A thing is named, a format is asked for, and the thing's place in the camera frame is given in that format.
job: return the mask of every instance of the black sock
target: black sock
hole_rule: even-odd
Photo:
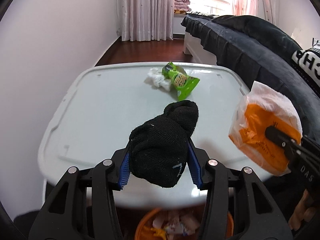
[[[198,121],[198,107],[189,100],[169,104],[164,113],[134,129],[129,137],[132,174],[161,187],[173,187],[188,158],[188,137]]]

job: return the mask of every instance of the black and white pillow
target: black and white pillow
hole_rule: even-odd
[[[203,13],[203,12],[196,12],[196,11],[189,11],[189,12],[186,12],[186,14],[190,14],[191,16],[196,16],[196,17],[208,19],[208,20],[215,19],[215,18],[219,17],[219,15],[210,14],[210,13]]]
[[[307,50],[292,55],[292,67],[320,97],[320,41]]]

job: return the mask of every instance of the white plastic lid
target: white plastic lid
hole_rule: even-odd
[[[188,100],[199,108],[199,120],[192,135],[196,147],[226,167],[250,166],[261,179],[269,173],[258,167],[228,138],[233,112],[249,89],[231,70],[220,66],[192,63],[181,65],[190,76],[200,78]],[[124,148],[131,131],[162,114],[177,101],[177,91],[156,89],[146,82],[150,68],[166,62],[107,65],[88,69],[68,90],[50,121],[42,139],[38,162],[40,170],[56,184],[70,166],[80,170],[94,167]],[[179,207],[205,201],[192,183],[186,167],[178,184],[161,188],[130,175],[128,185],[114,192],[115,202],[123,207]]]

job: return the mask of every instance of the bed frame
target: bed frame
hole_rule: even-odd
[[[183,52],[192,55],[195,63],[217,65],[216,55],[204,50],[200,44],[200,39],[187,32],[184,36]]]

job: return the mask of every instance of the green snack bag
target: green snack bag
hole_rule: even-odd
[[[162,74],[165,78],[171,79],[178,91],[178,101],[186,99],[200,81],[198,78],[188,76],[182,67],[174,65],[172,62],[162,68]]]

